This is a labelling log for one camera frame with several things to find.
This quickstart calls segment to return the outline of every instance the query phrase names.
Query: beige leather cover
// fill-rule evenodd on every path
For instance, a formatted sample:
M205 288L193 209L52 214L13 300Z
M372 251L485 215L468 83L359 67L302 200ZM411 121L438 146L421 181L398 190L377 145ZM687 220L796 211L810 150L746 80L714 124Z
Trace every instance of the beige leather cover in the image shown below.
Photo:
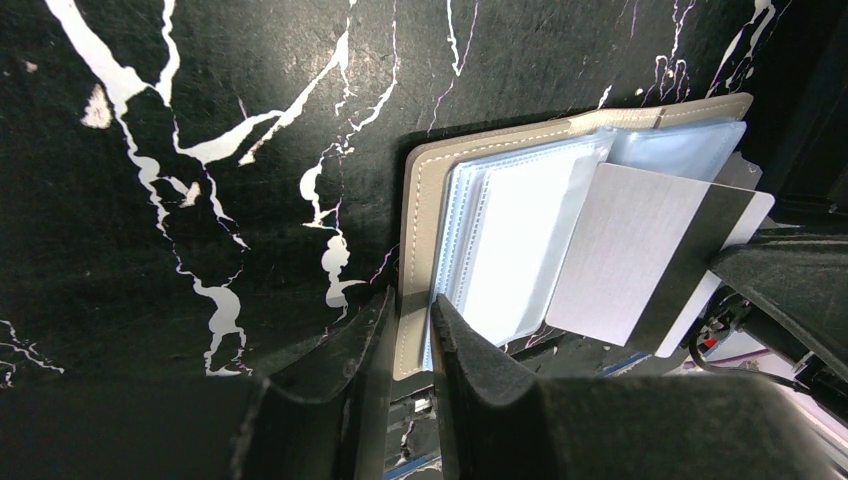
M737 93L667 107L607 109L523 127L422 145L409 155L400 233L400 324L394 378L421 369L433 267L439 245L442 200L459 162L592 133L610 126L632 130L669 127L711 118L742 119L753 97Z

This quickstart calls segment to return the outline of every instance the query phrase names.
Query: black cable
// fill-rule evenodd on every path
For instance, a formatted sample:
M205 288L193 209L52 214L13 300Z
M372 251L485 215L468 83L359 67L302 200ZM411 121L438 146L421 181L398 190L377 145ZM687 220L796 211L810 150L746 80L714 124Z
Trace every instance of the black cable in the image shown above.
M747 368L727 368L710 365L709 363L707 363L706 359L704 359L704 356L701 354L701 351L698 350L698 335L692 335L689 339L689 355L692 356L692 361L695 362L695 365L701 367L701 370L704 370L705 372L725 375L757 376L769 380L778 385L791 388L792 390L795 390L798 393L810 395L810 390L807 387L801 385L796 381L789 380L788 378L783 378L778 375L772 375L770 373L760 372L757 370L748 370Z

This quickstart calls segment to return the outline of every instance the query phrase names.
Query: black marble pattern surface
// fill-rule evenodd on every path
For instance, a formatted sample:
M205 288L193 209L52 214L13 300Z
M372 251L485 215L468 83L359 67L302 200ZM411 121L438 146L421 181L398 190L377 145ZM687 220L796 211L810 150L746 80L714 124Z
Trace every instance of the black marble pattern surface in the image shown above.
M2 2L0 385L285 367L396 275L414 146L756 94L821 8Z

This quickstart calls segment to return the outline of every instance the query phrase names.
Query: white vein pattern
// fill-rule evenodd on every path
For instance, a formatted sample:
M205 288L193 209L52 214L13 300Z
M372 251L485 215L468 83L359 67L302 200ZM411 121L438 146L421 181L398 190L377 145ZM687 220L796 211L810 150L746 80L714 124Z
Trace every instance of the white vein pattern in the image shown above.
M355 2L351 2L351 8L355 5ZM331 143L329 147L324 149L321 152L320 157L318 158L318 162L314 167L307 170L300 179L300 195L301 197L310 202L312 204L313 216L312 220L303 224L304 227L307 228L318 228L324 230L334 230L335 235L331 237L327 241L327 250L324 252L324 255L321 257L321 267L327 272L327 279L329 281L329 287L327 288L327 293L325 295L325 302L331 308L341 309L341 313L339 317L336 319L336 322L344 319L347 316L348 310L348 302L347 298L344 294L344 289L351 285L358 285L361 283L366 283L365 280L341 280L342 270L345 266L347 266L348 260L350 258L350 251L347 248L347 239L344 237L344 231L341 228L341 208L343 203L343 194L339 197L336 205L329 210L322 210L321 208L321 196L315 191L315 186L318 180L318 176L321 175L324 169L324 161L327 160L329 155L335 155L338 159L339 165L342 165L343 160L351 153L354 152L354 147L351 146L351 140L354 136L361 132L363 128L367 125L373 123L380 115L380 112L383 109L383 106L386 102L389 101L389 98L392 96L392 92L394 92L395 86L397 85L397 74L398 69L400 67L400 56L397 51L397 1L392 4L392 80L386 89L377 97L376 103L368 107L367 110L370 111L370 114L364 118L363 120L356 122L352 117L347 119L347 124L350 127L350 131L346 133L344 136L339 136L338 140ZM350 26L350 18L347 19L347 27ZM347 30L344 32L343 37L347 39ZM345 40L344 44L345 48L347 48L347 40ZM342 78L344 79L345 87L343 90L342 101L337 103L336 106L336 114L339 113L339 110L345 105L348 97L352 95L350 91L350 83L347 81L347 77L345 75L345 68L347 67L348 57L347 50L345 50L345 54L343 56L344 62L339 63L339 70L341 71ZM324 223L325 219L333 214L335 217L334 225L326 225ZM325 338L328 334L328 328L325 328L324 335L322 337Z
M427 127L427 135L433 130L433 126L436 124L436 120L439 115L439 107L442 105L442 101L445 97L453 90L454 82L462 76L462 70L465 68L465 62L468 60L468 51L471 49L471 40L474 38L474 27L477 25L477 11L480 8L480 1L477 0L474 2L474 16L471 17L471 27L468 29L468 41L465 43L465 53L462 54L462 61L460 62L459 58L459 50L457 50L457 40L456 34L454 34L453 29L453 6L451 5L451 0L447 0L447 17L448 17L448 45L450 45L451 52L453 53L453 63L451 63L451 68L453 69L454 78L451 79L450 86L445 90L445 93L439 95L436 99L436 104L433 107L433 119L430 120L430 125Z
M175 128L172 138L174 150L177 153L189 156L197 160L203 168L204 174L209 180L209 184L211 186L210 191L201 192L200 185L196 182L192 183L190 187L187 187L179 179L173 177L160 177L158 175L159 163L153 158L141 156L137 153L138 146L133 140L133 135L130 131L130 127L123 120L124 115L128 113L127 104L129 100L148 88L152 88L159 94L163 104L166 107L171 107L173 80L180 67L179 50L177 48L176 42L173 40L173 38L171 38L171 32L173 30L173 22L171 20L171 17L174 13L175 0L165 0L164 2L164 8L162 11L163 27L161 33L168 48L168 61L160 72L159 81L155 85L150 85L142 81L131 66L122 66L115 60L109 47L88 27L85 20L82 18L79 9L73 1L45 1L53 16L56 17L62 24L62 28L64 29L66 35L71 41L71 44L74 46L74 49L83 59L83 61L88 64L91 71L98 77L98 79L103 84L106 90L106 95L112 102L112 105L114 107L114 119L120 125L124 133L124 137L126 139L127 155L130 160L138 167L139 181L141 185L150 193L150 203L156 208L156 228L160 231L161 235L171 244L172 252L177 261L176 272L182 275L191 276L193 279L194 292L200 296L209 298L216 305L216 311L209 319L209 330L212 333L212 340L209 345L209 350L204 354L206 374L209 376L229 376L237 375L242 371L250 373L251 370L248 367L244 366L241 362L241 355L244 352L247 343L247 336L244 332L244 329L238 327L236 322L241 310L241 305L238 296L234 292L232 292L232 290L229 289L230 283L238 277L238 275L241 273L241 269L235 274L233 274L229 278L229 281L227 283L220 286L204 286L203 281L200 278L194 275L194 273L192 273L191 271L185 269L183 267L182 260L179 254L177 253L177 246L174 243L173 239L168 235L167 227L165 224L165 218L168 216L168 211L163 205L162 199L159 193L157 192L156 187L154 186L154 182L156 180L165 180L172 186L175 191L184 195L185 200L179 205L181 208L194 206L198 196L201 193L205 193L206 195L208 195L218 223L224 230L226 230L230 234L232 240L242 247L242 251L248 249L249 246L244 242L243 239L241 239L238 232L231 231L230 227L228 227L223 222L223 220L227 220L235 224L236 227L238 226L236 221L224 212L223 205L217 197L217 184L215 183L214 178L206 170L206 165L211 162L231 157L244 143L247 136L251 132L253 132L255 127L257 127L262 122L271 119L276 119L274 124L270 128L268 128L267 131L265 131L262 137L260 137L260 139L257 140L248 149L247 153L239 160L238 164L239 166L244 166L255 162L256 151L261 148L268 140L273 138L274 134L291 125L303 113L304 106L309 100L310 94L313 92L319 82L335 68L339 69L340 75L345 84L345 87L343 89L342 100L335 105L335 110L338 115L339 111L344 107L348 98L351 96L355 96L355 94L351 91L350 83L346 74L349 62L348 30L350 28L350 16L348 16L347 18L346 29L336 41L336 48L324 68L314 78L312 78L312 80L306 85L306 87L300 92L300 94L286 110L272 110L259 115L247 116L242 106L242 112L245 116L243 122L239 123L238 125L235 125L230 130L222 133L216 138L198 143L193 146L183 146L181 144L179 138L179 125L177 125L176 120L174 120ZM350 0L349 5L352 9L356 5L356 0ZM340 280L342 269L344 266L347 265L348 259L350 257L350 252L347 250L347 241L344 238L344 233L340 227L339 211L341 209L342 199L339 198L336 207L332 210L322 212L320 210L320 207L317 206L319 204L320 198L318 198L317 194L315 193L314 184L315 179L321 173L320 166L324 159L324 156L332 149L335 149L342 156L353 152L353 147L350 146L350 140L353 138L355 133L361 131L366 125L374 122L377 119L383 105L389 100L394 90L394 87L397 85L397 71L399 68L400 59L397 55L396 12L397 4L395 2L395 4L393 5L392 16L392 46L394 49L394 62L392 67L392 81L390 85L383 92L383 94L378 97L377 103L373 107L370 107L371 114L360 122L354 122L353 120L350 120L349 124L352 131L345 135L343 140L341 140L340 142L336 142L330 148L325 150L321 156L321 159L319 160L318 165L304 173L303 178L300 182L301 193L303 198L307 201L312 202L313 205L316 205L316 213L313 218L313 221L304 225L311 228L331 228L336 232L336 235L327 242L327 251L323 256L321 263L323 269L328 274L329 280L329 287L326 294L326 303L331 308L342 309L342 313L337 319L337 321L344 318L347 313L348 304L345 299L343 290L347 286L358 283L365 283L365 281ZM323 219L331 212L336 214L335 226L325 227L323 225ZM229 334L238 335L240 339L240 348L238 349L236 356L232 359L232 362L235 362L236 365L239 366L239 370L229 370L226 367L222 367L218 370L212 370L212 357L217 352L223 337Z
M624 1L624 6L621 7L621 13L618 14L618 20L615 22L615 26L618 27L618 24L621 23L621 19L624 18L624 13L627 12L627 7L630 5L630 0ZM633 19L630 21L630 40L633 40L633 34L636 33L636 11L639 8L639 0L635 0L633 2Z
M85 116L80 122L89 128L109 128L112 124L112 110L109 109L109 101L106 100L106 92L100 84L95 84L88 98L88 106L85 107Z
M18 338L18 333L15 327L7 320L0 320L0 326L6 330L6 335L3 336L0 342L0 352L3 353L3 358L11 360L12 356L20 357L20 361L13 363L5 360L0 360L0 389L11 388L14 386L12 377L18 373L18 363L26 363L35 365L45 370L53 370L59 373L65 373L65 369L52 365L52 362L35 350L35 343L29 343Z
M722 84L724 85L725 90L730 93L738 92L739 89L742 88L743 80L750 78L754 74L754 57L762 45L767 43L769 38L771 38L771 33L774 32L774 28L777 28L777 24L780 22L780 17L782 17L786 12L786 9L792 5L792 1L793 0L789 0L789 2L786 3L786 6L783 7L783 10L780 11L780 14L776 15L777 9L774 4L772 4L771 0L754 0L754 14L751 16L751 19L739 29L733 37L733 40L731 40L730 44L727 46L724 56L721 58L721 63L716 70L715 76L713 76L713 81L710 83L710 88L707 91L708 98L713 96L716 89ZM771 33L769 33L769 36L763 42L760 42L763 32L772 20L774 20L774 27L772 27ZM754 28L754 32L751 34L751 40L748 42L748 50L745 52L743 58L736 62L736 67L733 69L733 72L728 75L726 79L720 81L719 76L721 75L722 70L724 70L731 56L733 56L739 48L739 41L742 39L742 34L749 28Z
M395 250L397 250L398 248L400 248L399 243L395 244L394 247L392 247L391 249L389 249L388 252L386 252L386 254L383 256L383 263L380 264L380 267L377 268L377 270L374 272L374 275L371 277L371 280L368 280L369 284L373 284L374 281L377 280L377 277L379 277L380 274L383 273L383 270L389 264L389 259L392 257L392 254L395 253Z
M602 108L605 103L607 103L607 99L609 98L609 92L612 91L612 83L604 89L603 95L601 95L601 99L598 100L598 109Z
M677 102L685 101L689 97L689 65L685 59L678 57L678 49L680 33L686 26L686 15L695 8L696 0L689 0L689 3L682 8L679 2L680 0L674 0L671 14L671 20L674 22L674 44L668 55L657 55L654 59L654 83L645 90L642 106L647 103L654 89L659 92L660 100L665 100L671 92L675 92Z
M558 330L557 328L551 327L548 324L543 324L541 329L539 329L533 335L530 335L530 337L527 339L527 343L524 345L524 348L525 349L530 348L533 345L536 345L537 343L539 343L543 340L546 340L548 337L550 337L551 335L553 335L554 333L559 332L559 331L561 331L561 330Z

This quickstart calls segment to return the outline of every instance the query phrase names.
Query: white stitching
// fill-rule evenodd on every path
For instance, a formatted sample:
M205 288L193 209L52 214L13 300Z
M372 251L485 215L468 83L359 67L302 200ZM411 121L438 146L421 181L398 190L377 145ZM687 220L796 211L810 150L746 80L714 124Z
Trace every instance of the white stitching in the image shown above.
M568 145L566 147L562 147L560 150L557 151L557 153L570 152L572 150L576 150L576 149L579 149L579 148L585 147L585 146L586 145L583 144L583 143L581 143L581 144L571 144L571 145ZM526 158L524 158L523 160L520 160L516 163L513 163L513 164L504 165L504 164L502 164L503 161L501 161L500 162L501 165L498 165L496 167L492 167L489 171L492 172L492 171L496 171L496 170L504 170L506 168L517 167L519 165L527 165L528 163L533 162L533 161L537 160L539 157L543 156L543 153L536 152L536 153L532 153L532 154L529 154L529 155L525 154L525 156L526 156ZM462 301L463 301L462 297L463 297L463 295L465 295L465 289L464 289L463 284L465 282L465 279L468 278L468 267L470 266L469 264L471 262L471 258L469 256L469 254L474 249L474 244L477 241L477 230L479 229L479 226L480 226L480 218L483 215L482 205L485 203L485 199L489 194L489 180L490 180L490 177L487 176L486 182L485 182L483 189L480 193L479 208L477 209L477 213L474 216L474 224L473 224L474 226L471 230L471 236L469 237L469 240L468 240L468 246L465 248L465 251L466 251L465 261L463 262L462 273L460 274L460 278L459 278L459 282L458 282L459 283L459 289L456 292L456 301L458 302L457 305L462 304Z
M663 119L666 119L666 118L675 118L675 117L684 117L684 116L694 115L696 113L706 112L706 111L709 111L709 110L718 110L720 108L730 108L730 107L733 107L733 106L736 106L736 105L739 105L739 113L736 114L735 118L739 118L739 117L742 116L742 113L747 108L747 106L748 106L747 103L734 102L734 103L728 103L726 105L716 105L716 106L707 107L707 108L700 108L698 110L692 110L690 112L675 113L673 115L663 115L662 113L660 113L658 116L659 116L660 120L663 120ZM620 117L620 118L616 118L615 120L616 121L624 121L624 120L642 120L642 119L645 119L645 117L644 116ZM562 134L562 133L569 131L570 127L571 127L571 125L569 125L568 129L558 130L556 132L547 133L545 135L537 135L535 137L523 138L523 139L520 139L520 140L514 140L512 142L495 143L495 144L491 144L491 145L485 145L485 146L482 146L482 147L472 148L472 149L469 149L469 150L464 150L462 152L452 153L452 154L449 154L449 155L441 155L439 157L433 157L429 160L425 160L424 162L421 162L421 164L418 165L418 177L416 179L416 185L415 185L415 212L414 212L413 217L412 217L412 251L410 252L410 257L409 257L409 261L410 261L409 283L411 284L412 281L415 280L415 247L416 247L416 241L418 239L418 206L419 206L419 203L420 203L420 200L421 200L421 172L424 169L425 165L429 164L430 162L435 162L436 160L441 160L443 158L451 158L451 157L456 158L456 157L461 157L461 156L468 154L468 153L474 153L474 152L489 150L489 149L498 148L498 147L505 147L505 146L508 146L508 145L517 145L519 143L529 142L529 141L532 141L532 140L539 140L541 138L552 137L552 136L559 135L559 134ZM407 334L408 330L409 330L409 322L404 322L403 335L401 336L401 342L400 342L400 358L398 359L398 364L401 365L401 366L403 365L403 355L406 352L406 334ZM401 371L401 375L408 375L410 373L415 373L415 372L418 372L420 370L421 370L421 367L417 366L417 367L415 367L411 370Z
M470 179L470 178L466 178L466 179L465 179L465 185L466 185L466 187L468 186L468 184L469 184L470 182L471 182L471 179ZM462 200L460 201L460 205L464 205L464 204L465 204L466 200L468 199L468 194L469 194L468 190L465 190L465 191L462 193ZM448 221L449 221L450 223L453 223L453 218L456 216L456 208L455 208L455 207L456 207L456 205L455 205L455 203L456 203L455 201L454 201L454 202L450 202L450 203L449 203L449 205L448 205L448 208L449 208ZM448 252L448 253L447 253L448 257L453 256L454 252L456 252L456 245L454 245L454 246L452 246L452 247L451 247L450 252ZM447 270L446 270L446 271L445 271L445 273L444 273L444 278L450 278L450 276L452 275L452 273L453 273L453 265L448 265L448 266L447 266ZM435 281L436 281L436 283L438 283L438 281L439 281L439 277L438 277L438 276L436 277Z

